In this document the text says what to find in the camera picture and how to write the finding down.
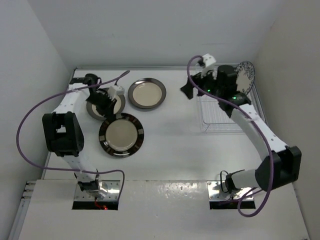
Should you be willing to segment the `dark striped rim plate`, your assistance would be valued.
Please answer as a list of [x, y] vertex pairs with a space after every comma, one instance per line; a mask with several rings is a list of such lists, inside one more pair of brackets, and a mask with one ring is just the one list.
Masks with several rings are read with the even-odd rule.
[[107, 117], [98, 132], [102, 149], [116, 158], [127, 158], [135, 154], [142, 147], [144, 138], [142, 123], [135, 116], [124, 112]]

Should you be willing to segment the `blue floral white plate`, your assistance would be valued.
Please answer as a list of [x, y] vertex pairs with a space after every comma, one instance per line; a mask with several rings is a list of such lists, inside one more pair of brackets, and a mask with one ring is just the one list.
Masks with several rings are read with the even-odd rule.
[[237, 90], [248, 95], [254, 85], [256, 71], [250, 61], [242, 61], [236, 67]]

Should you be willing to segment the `grey rim plate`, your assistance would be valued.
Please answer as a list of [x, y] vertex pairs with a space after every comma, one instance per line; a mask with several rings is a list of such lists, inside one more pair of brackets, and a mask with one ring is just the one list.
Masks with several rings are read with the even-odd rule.
[[[108, 93], [108, 90], [109, 90], [109, 88], [106, 87], [106, 88], [99, 88], [97, 91], [105, 95], [105, 94]], [[114, 106], [113, 113], [114, 114], [119, 114], [125, 108], [126, 99], [125, 99], [125, 96], [123, 94], [117, 95], [115, 99], [116, 99], [116, 104]], [[92, 118], [94, 118], [96, 120], [99, 120], [99, 121], [104, 121], [105, 120], [105, 117], [103, 117], [102, 115], [100, 115], [98, 113], [97, 108], [96, 108], [96, 106], [94, 104], [92, 104], [90, 102], [86, 102], [86, 110], [87, 110], [88, 114]]]
[[158, 108], [164, 102], [167, 89], [158, 79], [141, 78], [130, 85], [127, 96], [136, 108], [151, 110]]

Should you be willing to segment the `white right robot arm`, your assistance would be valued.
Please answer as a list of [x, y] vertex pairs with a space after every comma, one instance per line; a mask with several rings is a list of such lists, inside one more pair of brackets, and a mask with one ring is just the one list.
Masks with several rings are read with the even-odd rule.
[[261, 119], [247, 95], [238, 90], [238, 74], [231, 65], [221, 65], [217, 76], [211, 71], [188, 74], [181, 91], [188, 99], [207, 95], [218, 101], [220, 109], [247, 135], [262, 162], [256, 169], [239, 170], [227, 174], [225, 187], [229, 193], [245, 187], [267, 192], [298, 180], [302, 152], [278, 138]]

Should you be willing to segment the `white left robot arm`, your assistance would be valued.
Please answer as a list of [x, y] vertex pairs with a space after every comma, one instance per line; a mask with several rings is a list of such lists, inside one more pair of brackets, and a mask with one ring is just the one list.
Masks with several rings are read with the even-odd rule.
[[89, 102], [99, 115], [112, 117], [117, 96], [125, 90], [118, 84], [110, 86], [105, 93], [98, 89], [99, 77], [93, 73], [72, 78], [58, 107], [43, 115], [42, 125], [47, 149], [70, 166], [80, 190], [95, 199], [104, 199], [108, 189], [84, 152], [85, 137], [77, 114], [82, 104]]

